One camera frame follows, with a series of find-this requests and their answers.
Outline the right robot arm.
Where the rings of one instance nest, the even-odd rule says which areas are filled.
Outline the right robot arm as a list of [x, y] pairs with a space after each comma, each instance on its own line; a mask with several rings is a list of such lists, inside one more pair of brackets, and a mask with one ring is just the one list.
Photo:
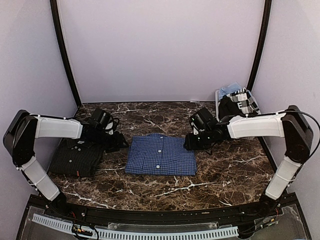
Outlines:
[[281, 197], [318, 149], [313, 146], [314, 131], [308, 119], [318, 124], [312, 115], [301, 111], [296, 105], [271, 113], [240, 113], [221, 119], [215, 119], [207, 108], [202, 108], [189, 118], [192, 131], [185, 136], [184, 147], [187, 150], [209, 150], [226, 140], [250, 137], [278, 139], [277, 142], [283, 147], [283, 159], [277, 163], [276, 171], [264, 190], [265, 198], [255, 205], [255, 213], [266, 217], [274, 210], [274, 201]]

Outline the blue checkered long sleeve shirt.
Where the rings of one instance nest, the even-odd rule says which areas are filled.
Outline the blue checkered long sleeve shirt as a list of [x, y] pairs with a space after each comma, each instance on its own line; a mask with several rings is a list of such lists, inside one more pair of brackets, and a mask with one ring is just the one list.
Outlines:
[[155, 176], [195, 176], [194, 151], [184, 147], [182, 137], [151, 133], [133, 136], [128, 150], [125, 173]]

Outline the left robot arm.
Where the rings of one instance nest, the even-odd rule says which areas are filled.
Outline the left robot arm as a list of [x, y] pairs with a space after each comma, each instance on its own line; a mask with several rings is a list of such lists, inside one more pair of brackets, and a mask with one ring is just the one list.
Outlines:
[[129, 147], [125, 136], [117, 130], [120, 120], [102, 109], [95, 109], [90, 117], [47, 116], [20, 109], [3, 136], [3, 145], [14, 166], [25, 179], [51, 202], [51, 210], [60, 218], [71, 213], [65, 195], [49, 177], [37, 159], [37, 143], [44, 139], [83, 141], [103, 152], [116, 152]]

